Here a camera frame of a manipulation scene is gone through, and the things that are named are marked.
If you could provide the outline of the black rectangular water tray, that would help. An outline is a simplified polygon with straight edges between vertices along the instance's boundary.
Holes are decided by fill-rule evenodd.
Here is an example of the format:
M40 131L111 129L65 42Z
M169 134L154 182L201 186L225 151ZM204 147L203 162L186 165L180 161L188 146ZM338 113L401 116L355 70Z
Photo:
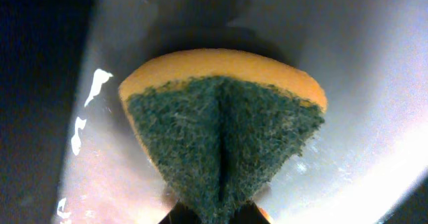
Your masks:
M118 86L192 47L326 92L324 127L256 195L272 222L427 222L427 0L1 0L1 222L159 223L177 200Z

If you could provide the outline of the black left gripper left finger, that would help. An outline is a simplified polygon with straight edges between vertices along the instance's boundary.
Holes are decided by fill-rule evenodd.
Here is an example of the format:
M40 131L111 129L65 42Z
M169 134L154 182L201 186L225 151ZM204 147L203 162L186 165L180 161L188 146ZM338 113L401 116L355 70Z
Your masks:
M158 224L201 224L197 214L180 201Z

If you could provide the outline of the yellow green scrubbing sponge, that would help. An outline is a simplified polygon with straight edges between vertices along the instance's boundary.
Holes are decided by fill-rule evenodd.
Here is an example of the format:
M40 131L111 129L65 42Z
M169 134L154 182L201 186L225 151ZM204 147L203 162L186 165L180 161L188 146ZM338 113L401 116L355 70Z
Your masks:
M328 105L306 72L232 49L151 59L118 93L145 153L203 223L227 223L301 155Z

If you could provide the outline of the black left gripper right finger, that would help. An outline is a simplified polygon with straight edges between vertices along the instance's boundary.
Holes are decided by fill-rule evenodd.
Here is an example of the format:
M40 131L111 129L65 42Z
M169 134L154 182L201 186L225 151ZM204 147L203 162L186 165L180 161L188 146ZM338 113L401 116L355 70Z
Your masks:
M236 210L230 224L270 224L265 213L253 202L247 202Z

